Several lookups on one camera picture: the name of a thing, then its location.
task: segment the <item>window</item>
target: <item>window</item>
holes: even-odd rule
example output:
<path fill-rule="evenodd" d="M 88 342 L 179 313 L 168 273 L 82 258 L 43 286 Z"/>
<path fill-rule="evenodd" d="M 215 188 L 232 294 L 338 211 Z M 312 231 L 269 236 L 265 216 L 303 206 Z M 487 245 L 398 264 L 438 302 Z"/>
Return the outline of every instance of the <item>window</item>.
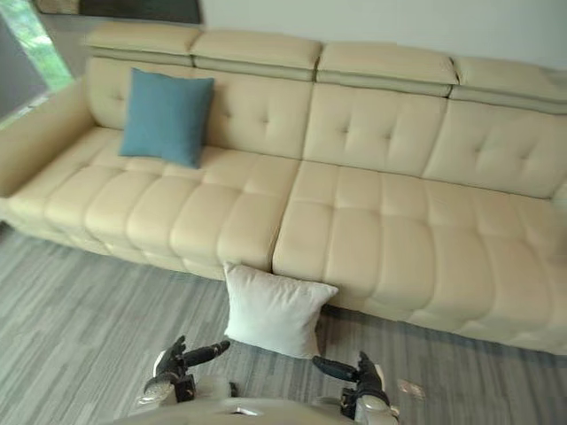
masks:
<path fill-rule="evenodd" d="M 0 15 L 51 90 L 71 82 L 73 77 L 27 0 L 0 0 Z"/>

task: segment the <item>white pillow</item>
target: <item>white pillow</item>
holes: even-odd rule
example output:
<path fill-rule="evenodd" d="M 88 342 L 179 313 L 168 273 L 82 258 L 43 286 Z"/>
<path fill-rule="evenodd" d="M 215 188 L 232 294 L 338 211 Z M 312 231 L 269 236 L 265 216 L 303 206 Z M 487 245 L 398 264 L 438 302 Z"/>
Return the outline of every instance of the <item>white pillow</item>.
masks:
<path fill-rule="evenodd" d="M 315 325 L 322 305 L 337 288 L 230 263 L 224 265 L 224 274 L 229 338 L 299 359 L 319 354 Z"/>

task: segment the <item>teal pillow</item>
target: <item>teal pillow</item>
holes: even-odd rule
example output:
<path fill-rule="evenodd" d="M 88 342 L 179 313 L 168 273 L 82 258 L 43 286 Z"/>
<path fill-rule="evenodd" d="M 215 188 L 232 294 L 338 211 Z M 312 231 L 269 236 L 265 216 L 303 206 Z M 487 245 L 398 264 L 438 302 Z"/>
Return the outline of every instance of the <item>teal pillow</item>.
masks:
<path fill-rule="evenodd" d="M 174 78 L 132 70 L 120 155 L 159 157 L 199 168 L 213 78 Z"/>

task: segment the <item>sectional sofa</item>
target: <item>sectional sofa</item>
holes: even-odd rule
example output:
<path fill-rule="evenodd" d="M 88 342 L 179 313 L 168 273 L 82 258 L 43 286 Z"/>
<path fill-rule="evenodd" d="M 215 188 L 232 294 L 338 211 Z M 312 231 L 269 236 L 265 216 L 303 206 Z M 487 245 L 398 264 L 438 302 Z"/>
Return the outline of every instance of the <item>sectional sofa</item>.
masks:
<path fill-rule="evenodd" d="M 242 262 L 335 285 L 347 309 L 567 354 L 566 72 L 154 24 L 87 44 L 84 78 L 0 133 L 16 229 L 214 279 Z M 215 78 L 199 170 L 118 156 L 134 67 Z"/>

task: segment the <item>striped carpet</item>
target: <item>striped carpet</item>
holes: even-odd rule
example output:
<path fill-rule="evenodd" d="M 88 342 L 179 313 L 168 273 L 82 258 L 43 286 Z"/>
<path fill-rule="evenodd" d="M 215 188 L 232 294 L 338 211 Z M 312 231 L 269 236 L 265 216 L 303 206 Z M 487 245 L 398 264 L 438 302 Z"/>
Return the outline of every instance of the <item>striped carpet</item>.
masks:
<path fill-rule="evenodd" d="M 157 353 L 222 339 L 221 282 L 131 264 L 0 229 L 0 423 L 97 424 L 136 413 Z M 567 423 L 567 359 L 331 307 L 322 353 L 379 362 L 404 424 Z M 243 397 L 310 401 L 342 383 L 308 361 L 243 344 L 198 367 L 227 375 Z M 425 399 L 399 390 L 419 384 Z"/>

